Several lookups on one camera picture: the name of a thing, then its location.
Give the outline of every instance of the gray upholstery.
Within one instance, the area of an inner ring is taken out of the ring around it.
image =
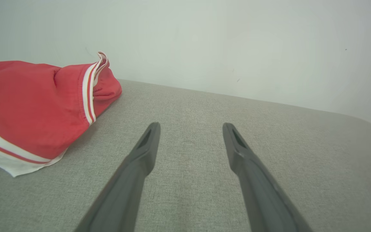
[[[233,123],[316,232],[371,231],[371,124],[121,80],[123,94],[53,166],[0,169],[1,232],[70,232],[149,123],[161,124],[136,231],[249,231],[222,124]]]

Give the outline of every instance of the red cloth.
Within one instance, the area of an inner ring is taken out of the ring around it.
[[[104,53],[92,64],[63,68],[0,62],[0,156],[51,162],[121,95]]]

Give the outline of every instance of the white stripe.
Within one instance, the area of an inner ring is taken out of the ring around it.
[[[100,61],[98,61],[97,63],[94,63],[93,65],[91,65],[85,71],[84,78],[82,80],[82,101],[83,101],[83,105],[84,105],[84,113],[85,113],[85,117],[87,118],[87,121],[90,125],[97,120],[97,117],[96,117],[95,112],[94,112],[93,89],[94,89],[94,86],[98,82],[100,72],[108,64],[108,58],[105,55],[105,53],[98,52],[97,54],[100,57]],[[101,65],[101,67],[99,67],[101,62],[103,61],[103,59],[106,59],[106,63]],[[87,90],[88,89],[90,90],[90,95],[89,96],[87,96]],[[91,103],[90,108],[88,108],[88,101],[90,101],[90,103]]]
[[[50,159],[46,159],[46,158],[43,158],[43,157],[39,157],[39,156],[37,156],[35,154],[32,154],[32,153],[30,153],[30,152],[28,152],[28,151],[26,151],[26,150],[24,150],[24,149],[16,146],[16,145],[10,143],[9,141],[6,141],[1,136],[0,136],[0,147],[3,148],[3,149],[5,149],[5,150],[7,150],[7,151],[10,151],[10,152],[12,152],[12,153],[14,153],[16,155],[19,155],[21,157],[24,157],[26,159],[29,159],[29,160],[33,160],[33,161],[37,161],[37,162],[49,162],[49,161],[51,161]],[[13,157],[13,156],[11,156],[9,154],[5,154],[4,152],[1,152],[1,151],[0,151],[0,154],[1,155],[4,155],[6,157],[14,158],[16,160],[20,160],[20,159],[18,159],[16,157]]]
[[[15,157],[9,156],[0,151],[0,168],[7,171],[13,177],[16,177],[18,175],[35,172],[43,167],[50,166],[58,162],[59,160],[61,160],[65,152],[66,150],[48,163],[39,164],[28,163],[24,160],[20,160]]]
[[[87,118],[87,121],[88,123],[91,125],[93,123],[93,121],[91,120],[91,117],[90,117],[90,112],[88,109],[88,96],[87,96],[87,89],[88,89],[88,79],[90,79],[90,72],[91,70],[93,70],[93,68],[98,65],[98,62],[97,63],[94,63],[93,65],[91,65],[86,71],[85,71],[85,74],[84,74],[84,78],[82,80],[82,103],[84,105],[84,113],[85,113],[85,117]]]
[[[106,63],[101,65],[100,69],[96,71],[96,75],[95,75],[95,78],[94,78],[94,83],[93,83],[93,87],[97,85],[97,82],[98,82],[98,79],[99,79],[99,75],[101,73],[101,71],[107,66],[108,64],[108,58],[107,58],[107,55],[103,52],[98,52],[98,56],[101,58],[100,62],[103,61],[103,59],[106,59]]]
[[[100,66],[100,61],[97,62],[97,65],[95,66],[95,70],[97,70],[98,66]],[[91,115],[92,115],[92,119],[94,119],[93,123],[97,120],[97,117],[95,116],[95,113],[94,113],[94,96],[92,94],[92,91],[94,90],[94,86],[93,86],[93,83],[94,83],[94,76],[95,76],[95,72],[92,72],[91,73],[91,81],[90,81],[90,110],[91,110]]]

